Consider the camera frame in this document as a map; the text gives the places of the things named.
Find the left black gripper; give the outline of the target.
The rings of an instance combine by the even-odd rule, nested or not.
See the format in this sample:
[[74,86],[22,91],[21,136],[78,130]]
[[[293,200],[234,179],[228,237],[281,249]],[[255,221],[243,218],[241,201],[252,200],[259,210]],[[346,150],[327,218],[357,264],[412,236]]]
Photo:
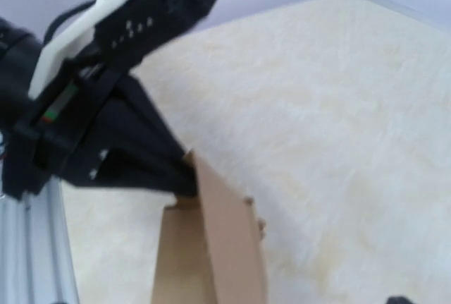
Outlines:
[[52,176],[81,188],[132,188],[197,196],[185,150],[135,78],[66,62],[16,121],[3,191],[20,200]]

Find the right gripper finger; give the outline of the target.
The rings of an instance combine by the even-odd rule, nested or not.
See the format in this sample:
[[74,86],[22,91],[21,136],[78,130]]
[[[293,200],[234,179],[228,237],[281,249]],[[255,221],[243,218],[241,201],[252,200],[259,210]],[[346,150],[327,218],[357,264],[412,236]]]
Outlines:
[[405,296],[390,296],[385,304],[414,304]]

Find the brown cardboard box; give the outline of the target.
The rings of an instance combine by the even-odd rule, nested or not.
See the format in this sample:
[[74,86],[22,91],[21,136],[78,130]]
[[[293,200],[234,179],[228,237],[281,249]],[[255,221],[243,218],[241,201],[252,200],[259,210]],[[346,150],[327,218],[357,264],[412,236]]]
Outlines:
[[152,303],[267,303],[261,241],[265,222],[254,199],[230,187],[197,153],[198,194],[163,209]]

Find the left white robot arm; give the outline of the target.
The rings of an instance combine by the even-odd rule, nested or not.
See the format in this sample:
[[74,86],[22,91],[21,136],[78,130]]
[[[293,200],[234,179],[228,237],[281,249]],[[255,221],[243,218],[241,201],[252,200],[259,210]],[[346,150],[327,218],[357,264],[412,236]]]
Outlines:
[[79,188],[197,195],[194,169],[140,82],[90,55],[66,61],[36,99],[27,91],[42,43],[1,22],[2,186],[22,200],[51,178]]

